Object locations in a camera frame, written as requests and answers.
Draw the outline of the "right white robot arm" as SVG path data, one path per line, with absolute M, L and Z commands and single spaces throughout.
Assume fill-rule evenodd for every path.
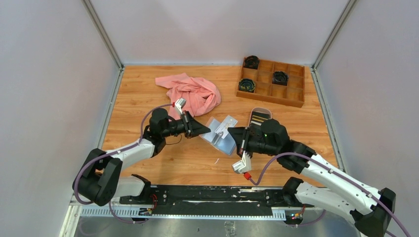
M 320 191 L 291 177 L 283 186 L 282 199 L 288 206 L 298 202 L 322 208 L 346 219 L 368 237 L 382 237 L 394 219 L 396 194 L 366 185 L 327 162 L 309 146 L 290 139 L 286 128 L 275 119 L 248 127 L 230 127 L 241 160 L 233 170 L 259 185 L 273 161 L 327 187 Z

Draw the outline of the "silver diamond VIP card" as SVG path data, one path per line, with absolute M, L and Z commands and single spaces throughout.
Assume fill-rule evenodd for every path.
M 224 139 L 228 134 L 228 128 L 234 127 L 237 124 L 237 120 L 232 116 L 228 115 L 216 128 L 215 134 L 216 138 Z

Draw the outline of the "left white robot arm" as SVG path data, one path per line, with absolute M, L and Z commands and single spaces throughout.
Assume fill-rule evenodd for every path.
M 90 151 L 73 182 L 79 203 L 105 206 L 113 198 L 122 197 L 139 204 L 147 203 L 152 196 L 150 181 L 136 174 L 122 177 L 121 172 L 158 155 L 166 146 L 167 137 L 194 138 L 210 132 L 210 128 L 196 121 L 188 111 L 182 111 L 180 118 L 174 119 L 164 106 L 159 106 L 148 115 L 149 124 L 141 126 L 143 131 L 138 140 L 113 150 L 95 148 Z

